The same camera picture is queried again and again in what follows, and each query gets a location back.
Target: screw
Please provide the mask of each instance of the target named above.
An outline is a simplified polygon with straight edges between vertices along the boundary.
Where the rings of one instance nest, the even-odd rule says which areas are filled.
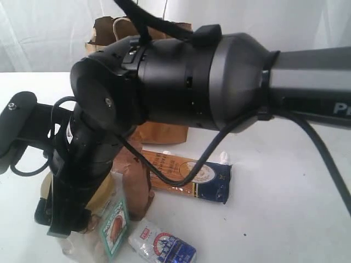
[[[9,105],[7,105],[9,107],[9,110],[13,111],[16,110],[17,106],[15,103],[11,102],[9,103]]]
[[[106,105],[107,105],[109,108],[112,107],[112,101],[111,101],[109,98],[106,98],[106,99],[105,99],[105,103],[106,103]]]

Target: white table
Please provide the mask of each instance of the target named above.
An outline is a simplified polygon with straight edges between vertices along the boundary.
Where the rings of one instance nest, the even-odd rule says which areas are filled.
[[[72,94],[68,73],[1,73],[0,88],[1,109],[22,90],[35,92],[45,104]],[[350,131],[315,127],[351,188]],[[197,159],[215,134],[190,129],[184,144],[145,148]],[[200,263],[351,260],[350,217],[299,127],[282,119],[256,123],[225,138],[210,161],[217,162],[222,151],[234,164],[226,205],[157,192],[147,218],[192,244]],[[19,168],[29,171],[43,162],[40,151],[30,149]],[[47,227],[33,220],[46,174],[0,175],[0,262],[70,262],[46,236]],[[116,262],[143,260],[125,243]]]

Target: blue and white package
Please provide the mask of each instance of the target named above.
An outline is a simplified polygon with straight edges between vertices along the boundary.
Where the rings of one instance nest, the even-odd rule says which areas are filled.
[[[129,237],[130,245],[148,263],[194,263],[196,249],[143,219]]]

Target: cable clip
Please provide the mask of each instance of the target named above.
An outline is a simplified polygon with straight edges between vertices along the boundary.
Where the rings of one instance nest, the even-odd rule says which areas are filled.
[[[270,52],[266,62],[262,69],[262,80],[261,80],[261,107],[257,112],[257,119],[259,121],[269,121],[273,118],[273,115],[270,113],[269,107],[269,80],[270,80],[270,71],[278,58],[280,51]]]

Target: brown paper bag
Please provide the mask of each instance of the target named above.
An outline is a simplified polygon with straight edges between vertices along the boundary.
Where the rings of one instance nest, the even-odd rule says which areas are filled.
[[[191,24],[177,23],[180,27],[191,30]],[[153,39],[170,38],[166,34],[149,28]],[[136,36],[138,31],[129,18],[105,16],[95,20],[92,39],[85,44],[87,54],[102,50],[105,46],[127,36]],[[164,123],[146,122],[140,125],[133,139],[138,138],[145,144],[179,144],[186,142],[188,127]]]

